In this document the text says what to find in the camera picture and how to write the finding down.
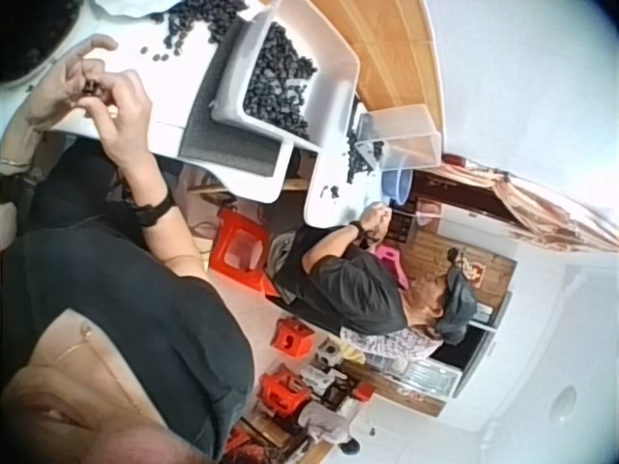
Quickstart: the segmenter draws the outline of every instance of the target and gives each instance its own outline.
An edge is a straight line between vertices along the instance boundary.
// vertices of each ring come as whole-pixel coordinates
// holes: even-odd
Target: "plastic stool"
[[[311,398],[311,390],[282,364],[274,374],[260,377],[259,397],[267,408],[287,417]]]
[[[231,210],[221,208],[218,216],[221,219],[221,229],[211,251],[209,267],[254,290],[265,292],[266,287],[271,285],[270,282],[267,284],[264,281],[268,281],[268,278],[264,275],[264,266],[269,255],[269,234],[260,225]],[[225,255],[239,232],[249,234],[262,244],[262,252],[254,269],[239,269],[225,262]]]
[[[408,278],[399,263],[399,249],[381,245],[376,250],[376,257],[385,265],[391,274],[398,280],[400,287],[408,288]]]
[[[279,319],[271,346],[292,358],[302,358],[311,351],[315,332],[297,319]]]
[[[352,391],[352,395],[362,403],[369,401],[374,394],[374,387],[366,382],[359,382],[359,385]]]
[[[228,435],[228,439],[225,441],[225,448],[223,449],[224,453],[235,450],[250,440],[250,435],[245,430],[238,428],[238,426],[232,427],[230,430],[230,435]]]

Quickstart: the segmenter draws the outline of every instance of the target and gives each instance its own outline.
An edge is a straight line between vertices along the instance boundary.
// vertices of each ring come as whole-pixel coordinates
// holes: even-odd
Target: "gray t-shirt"
[[[342,327],[366,335],[405,329],[398,282],[373,254],[349,246],[341,258],[326,256],[310,275],[305,273],[303,255],[334,230],[304,226],[296,234],[276,275],[278,284],[301,300],[290,306],[291,312],[336,335]]]

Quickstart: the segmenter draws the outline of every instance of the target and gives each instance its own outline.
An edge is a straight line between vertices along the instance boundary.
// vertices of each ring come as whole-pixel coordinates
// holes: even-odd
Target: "patterned cloth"
[[[422,331],[410,327],[386,335],[362,335],[342,328],[339,336],[366,353],[407,361],[423,360],[443,344],[442,340],[433,340]]]

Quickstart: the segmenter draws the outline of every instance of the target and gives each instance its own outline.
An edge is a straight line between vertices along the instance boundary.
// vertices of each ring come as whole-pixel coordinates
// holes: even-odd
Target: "white container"
[[[358,150],[365,150],[379,140],[385,142],[380,161],[384,171],[421,169],[441,162],[441,133],[424,104],[363,114],[355,144]]]
[[[273,21],[286,28],[300,56],[318,71],[308,83],[302,115],[309,141],[251,117],[243,109],[251,74]],[[339,32],[309,0],[275,0],[257,14],[230,55],[214,102],[213,118],[297,147],[320,152],[346,137],[359,78],[359,58]]]

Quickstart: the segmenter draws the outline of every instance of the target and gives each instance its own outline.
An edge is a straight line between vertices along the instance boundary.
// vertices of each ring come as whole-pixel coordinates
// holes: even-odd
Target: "bracelet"
[[[361,222],[358,220],[353,220],[352,222],[350,222],[348,225],[354,225],[355,227],[357,227],[357,239],[360,238],[365,238],[366,236],[366,230],[363,228],[363,226],[361,225]]]
[[[8,166],[12,166],[12,167],[28,167],[30,166],[30,163],[31,163],[31,161],[17,162],[17,161],[11,161],[10,159],[1,159],[1,158],[0,158],[0,162],[2,162],[3,164],[7,164]]]

